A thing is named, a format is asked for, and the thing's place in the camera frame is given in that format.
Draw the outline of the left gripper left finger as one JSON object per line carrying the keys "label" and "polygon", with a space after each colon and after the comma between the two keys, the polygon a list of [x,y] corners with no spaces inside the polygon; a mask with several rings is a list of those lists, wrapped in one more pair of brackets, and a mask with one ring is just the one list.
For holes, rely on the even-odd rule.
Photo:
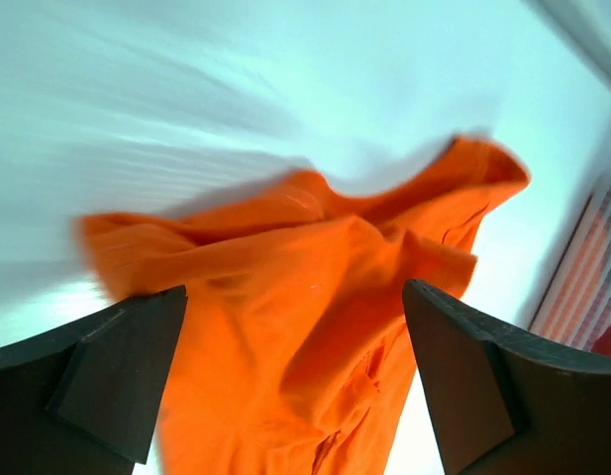
{"label": "left gripper left finger", "polygon": [[146,463],[186,305],[178,286],[0,347],[0,474]]}

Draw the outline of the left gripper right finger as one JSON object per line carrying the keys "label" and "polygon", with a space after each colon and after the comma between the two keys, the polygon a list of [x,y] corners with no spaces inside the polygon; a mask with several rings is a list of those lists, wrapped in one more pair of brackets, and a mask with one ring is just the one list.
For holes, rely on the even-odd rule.
{"label": "left gripper right finger", "polygon": [[447,474],[611,474],[611,358],[486,315],[421,280],[407,328]]}

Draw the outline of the orange t shirt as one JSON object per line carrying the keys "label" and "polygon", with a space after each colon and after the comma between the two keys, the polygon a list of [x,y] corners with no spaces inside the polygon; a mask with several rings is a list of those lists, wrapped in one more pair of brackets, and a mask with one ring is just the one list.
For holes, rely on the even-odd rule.
{"label": "orange t shirt", "polygon": [[382,473],[416,371],[404,284],[461,297],[482,219],[529,180],[498,145],[459,137],[369,198],[297,171],[178,221],[82,218],[113,298],[187,291],[158,422],[163,471]]}

